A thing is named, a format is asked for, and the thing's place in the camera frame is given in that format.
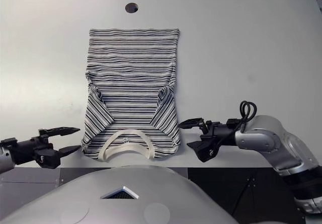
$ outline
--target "striped t-shirt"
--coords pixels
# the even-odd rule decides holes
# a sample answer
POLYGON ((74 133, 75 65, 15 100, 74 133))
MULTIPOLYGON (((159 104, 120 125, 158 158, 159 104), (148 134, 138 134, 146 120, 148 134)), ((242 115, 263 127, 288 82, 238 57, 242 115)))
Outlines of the striped t-shirt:
MULTIPOLYGON (((178 29, 90 31, 86 77, 89 97, 82 140, 86 156, 97 159, 115 133, 136 129, 154 146, 154 157, 174 154, 180 144, 174 88, 178 29)), ((108 148, 146 141, 123 134, 108 148)))

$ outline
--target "robotic arm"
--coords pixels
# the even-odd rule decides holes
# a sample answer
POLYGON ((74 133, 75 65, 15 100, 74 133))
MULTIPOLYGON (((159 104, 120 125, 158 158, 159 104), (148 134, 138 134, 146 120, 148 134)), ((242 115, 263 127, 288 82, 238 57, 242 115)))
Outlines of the robotic arm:
POLYGON ((287 132, 280 121, 255 116, 256 111, 254 103, 243 101, 241 119, 229 119, 222 124, 195 118, 180 123, 179 127, 202 130, 201 141, 188 143, 202 162, 214 158, 222 145, 259 152, 289 186, 297 205, 307 214, 321 214, 322 167, 308 147, 287 132), (250 116, 251 106, 254 110, 250 116))
POLYGON ((48 138, 55 135, 65 136, 79 131, 79 128, 59 127, 40 129, 39 136, 30 140, 17 142, 8 138, 0 142, 0 174, 9 171, 15 165, 21 165, 35 160, 42 168, 55 169, 60 165, 60 158, 70 155, 80 148, 80 145, 53 149, 48 138))

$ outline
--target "striped shirt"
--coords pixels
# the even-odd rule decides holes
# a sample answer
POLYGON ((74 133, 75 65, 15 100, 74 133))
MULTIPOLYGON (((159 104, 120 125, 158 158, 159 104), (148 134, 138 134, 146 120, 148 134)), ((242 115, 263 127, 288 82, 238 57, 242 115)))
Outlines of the striped shirt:
MULTIPOLYGON (((86 77, 89 97, 83 152, 93 159, 114 133, 142 131, 156 158, 174 154, 180 144, 174 99, 178 29, 90 31, 86 77)), ((147 148, 138 135, 124 134, 109 147, 125 142, 147 148)))

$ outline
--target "vent grille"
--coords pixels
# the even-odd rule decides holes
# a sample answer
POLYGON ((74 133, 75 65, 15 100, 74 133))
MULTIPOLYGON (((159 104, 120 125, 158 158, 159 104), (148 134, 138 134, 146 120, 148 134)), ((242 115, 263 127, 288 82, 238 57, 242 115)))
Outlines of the vent grille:
POLYGON ((103 199, 134 199, 134 198, 130 194, 126 193, 126 191, 121 190, 103 199))

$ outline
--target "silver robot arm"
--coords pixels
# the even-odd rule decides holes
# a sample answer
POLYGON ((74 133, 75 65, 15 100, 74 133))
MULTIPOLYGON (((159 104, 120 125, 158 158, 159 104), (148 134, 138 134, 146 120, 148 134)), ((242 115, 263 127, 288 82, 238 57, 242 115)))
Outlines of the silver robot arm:
POLYGON ((308 214, 322 213, 322 167, 295 135, 270 116, 257 116, 235 133, 236 145, 259 152, 284 179, 308 214))
POLYGON ((203 132, 201 141, 187 145, 202 162, 214 158, 222 145, 259 152, 283 178, 305 213, 322 214, 322 167, 308 147, 276 118, 255 116, 254 103, 243 101, 239 110, 242 118, 228 119, 226 124, 204 122, 203 118, 180 123, 180 128, 199 127, 203 132))

